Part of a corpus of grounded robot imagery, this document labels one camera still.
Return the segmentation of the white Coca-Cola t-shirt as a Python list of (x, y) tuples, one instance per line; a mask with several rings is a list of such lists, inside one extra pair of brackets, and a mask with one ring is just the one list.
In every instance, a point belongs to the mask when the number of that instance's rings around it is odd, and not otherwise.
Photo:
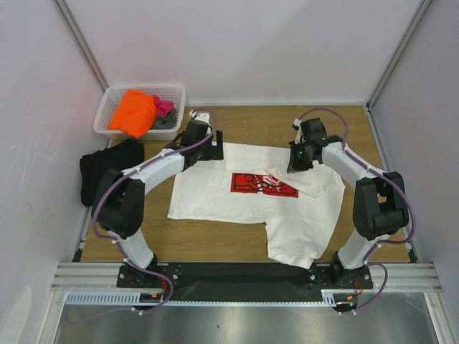
[(289, 156), (287, 148), (225, 143), (223, 160), (176, 175), (168, 217), (264, 223), (268, 257), (308, 269), (331, 240), (345, 185), (320, 163), (289, 173)]

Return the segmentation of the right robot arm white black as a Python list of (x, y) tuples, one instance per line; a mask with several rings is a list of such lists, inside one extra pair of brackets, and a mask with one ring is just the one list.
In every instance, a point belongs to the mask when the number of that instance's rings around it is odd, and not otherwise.
[(354, 190), (354, 231), (333, 255), (326, 283), (340, 289), (365, 285), (370, 256), (410, 220), (403, 177), (368, 164), (343, 138), (328, 135), (318, 118), (297, 118), (293, 128), (297, 135), (290, 142), (287, 171), (307, 171), (320, 163), (332, 168)]

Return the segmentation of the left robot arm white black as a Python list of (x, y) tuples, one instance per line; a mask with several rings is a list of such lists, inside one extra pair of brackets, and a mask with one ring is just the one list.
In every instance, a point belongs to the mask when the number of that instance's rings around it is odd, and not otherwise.
[(93, 231), (117, 245), (124, 262), (134, 268), (132, 276), (139, 285), (149, 287), (159, 275), (156, 255), (141, 231), (146, 195), (198, 161), (222, 159), (222, 131), (214, 116), (199, 108), (184, 132), (153, 158), (103, 174), (92, 208)]

